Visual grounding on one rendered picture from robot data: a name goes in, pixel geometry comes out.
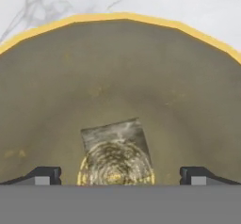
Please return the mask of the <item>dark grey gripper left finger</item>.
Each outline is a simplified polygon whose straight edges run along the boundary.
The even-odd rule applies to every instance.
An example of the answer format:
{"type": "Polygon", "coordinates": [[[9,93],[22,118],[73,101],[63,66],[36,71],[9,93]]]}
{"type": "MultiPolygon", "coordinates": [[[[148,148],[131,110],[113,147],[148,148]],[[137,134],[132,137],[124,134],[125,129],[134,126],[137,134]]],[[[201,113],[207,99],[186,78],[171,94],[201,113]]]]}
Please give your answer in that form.
{"type": "Polygon", "coordinates": [[[27,173],[0,185],[20,184],[20,185],[61,185],[61,167],[36,167],[27,173]]]}

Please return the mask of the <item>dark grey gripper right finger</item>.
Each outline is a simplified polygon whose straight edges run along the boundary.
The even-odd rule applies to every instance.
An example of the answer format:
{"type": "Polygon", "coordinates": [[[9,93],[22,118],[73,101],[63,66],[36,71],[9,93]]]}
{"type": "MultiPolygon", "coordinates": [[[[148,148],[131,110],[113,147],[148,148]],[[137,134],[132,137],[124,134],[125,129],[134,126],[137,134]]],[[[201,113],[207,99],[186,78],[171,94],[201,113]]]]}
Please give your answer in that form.
{"type": "Polygon", "coordinates": [[[205,167],[181,167],[180,177],[180,185],[241,185],[236,181],[216,176],[205,167]]]}

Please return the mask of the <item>translucent grey ice cube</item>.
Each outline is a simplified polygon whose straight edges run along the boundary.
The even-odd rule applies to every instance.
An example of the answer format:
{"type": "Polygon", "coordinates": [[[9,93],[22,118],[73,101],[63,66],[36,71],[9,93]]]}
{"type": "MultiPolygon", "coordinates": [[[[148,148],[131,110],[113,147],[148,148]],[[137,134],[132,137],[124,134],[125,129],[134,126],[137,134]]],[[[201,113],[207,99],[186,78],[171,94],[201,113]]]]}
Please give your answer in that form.
{"type": "Polygon", "coordinates": [[[152,160],[139,119],[82,129],[78,185],[152,185],[152,160]]]}

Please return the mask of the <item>yellow-rimmed olive bowl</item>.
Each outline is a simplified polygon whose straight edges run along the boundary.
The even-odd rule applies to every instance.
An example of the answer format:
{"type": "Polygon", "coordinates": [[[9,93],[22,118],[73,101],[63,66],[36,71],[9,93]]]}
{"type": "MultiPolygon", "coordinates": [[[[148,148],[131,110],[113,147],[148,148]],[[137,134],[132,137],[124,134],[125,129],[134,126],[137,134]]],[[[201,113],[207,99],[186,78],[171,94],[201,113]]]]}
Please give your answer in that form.
{"type": "Polygon", "coordinates": [[[0,182],[59,166],[74,184],[85,128],[137,118],[155,179],[182,166],[241,182],[241,53],[178,22],[74,16],[0,45],[0,182]]]}

